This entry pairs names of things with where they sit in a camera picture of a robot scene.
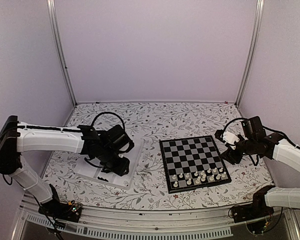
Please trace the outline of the white bishop piece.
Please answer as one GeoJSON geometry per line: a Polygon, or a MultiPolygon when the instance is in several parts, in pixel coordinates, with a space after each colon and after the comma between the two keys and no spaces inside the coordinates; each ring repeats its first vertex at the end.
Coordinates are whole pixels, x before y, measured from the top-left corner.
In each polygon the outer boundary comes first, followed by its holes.
{"type": "Polygon", "coordinates": [[[195,184],[197,185],[199,185],[201,183],[201,177],[200,176],[198,176],[196,179],[195,179],[195,184]]]}

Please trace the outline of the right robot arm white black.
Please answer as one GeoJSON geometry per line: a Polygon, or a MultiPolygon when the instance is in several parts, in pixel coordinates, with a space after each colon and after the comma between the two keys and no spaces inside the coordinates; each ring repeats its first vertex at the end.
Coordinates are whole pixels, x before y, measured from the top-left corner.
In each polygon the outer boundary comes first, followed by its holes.
{"type": "Polygon", "coordinates": [[[266,159],[267,168],[274,185],[267,185],[253,195],[247,206],[252,218],[259,218],[273,207],[300,210],[300,146],[290,140],[286,133],[264,126],[259,116],[240,117],[242,135],[227,130],[227,126],[215,132],[215,138],[223,142],[227,150],[222,159],[230,164],[239,164],[244,156],[266,159]]]}

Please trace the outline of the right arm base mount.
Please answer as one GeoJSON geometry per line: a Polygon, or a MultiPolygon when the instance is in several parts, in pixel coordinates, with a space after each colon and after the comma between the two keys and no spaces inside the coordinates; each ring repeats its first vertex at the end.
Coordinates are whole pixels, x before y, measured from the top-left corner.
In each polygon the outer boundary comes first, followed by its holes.
{"type": "Polygon", "coordinates": [[[265,205],[263,200],[253,200],[246,205],[234,205],[228,211],[228,217],[234,223],[245,222],[247,230],[253,235],[266,232],[274,214],[274,208],[265,205]]]}

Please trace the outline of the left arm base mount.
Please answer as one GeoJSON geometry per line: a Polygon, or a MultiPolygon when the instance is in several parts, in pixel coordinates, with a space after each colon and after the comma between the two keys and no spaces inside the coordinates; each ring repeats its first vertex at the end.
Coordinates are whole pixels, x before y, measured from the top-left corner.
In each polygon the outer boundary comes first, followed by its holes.
{"type": "Polygon", "coordinates": [[[75,201],[68,203],[51,200],[40,205],[38,212],[55,219],[77,223],[81,217],[82,204],[75,201]]]}

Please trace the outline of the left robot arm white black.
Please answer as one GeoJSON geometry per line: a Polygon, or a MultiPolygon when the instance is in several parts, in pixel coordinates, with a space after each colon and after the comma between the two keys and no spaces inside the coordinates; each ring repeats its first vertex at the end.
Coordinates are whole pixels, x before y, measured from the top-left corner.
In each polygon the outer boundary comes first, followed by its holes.
{"type": "Polygon", "coordinates": [[[124,153],[134,148],[133,140],[118,124],[109,130],[96,130],[93,124],[75,127],[31,125],[9,116],[0,131],[0,174],[10,176],[31,193],[53,216],[60,217],[64,206],[52,185],[44,182],[22,157],[24,152],[62,151],[98,159],[110,173],[124,176],[130,161],[124,153]]]}

